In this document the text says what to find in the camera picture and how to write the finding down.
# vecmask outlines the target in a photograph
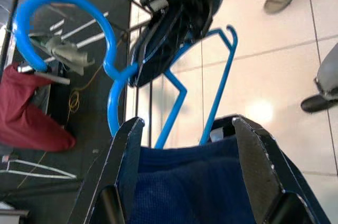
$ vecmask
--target red cloth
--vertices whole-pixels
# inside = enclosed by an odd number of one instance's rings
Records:
[[[75,138],[30,103],[35,89],[52,81],[16,69],[8,66],[0,83],[0,142],[49,152],[73,147]]]

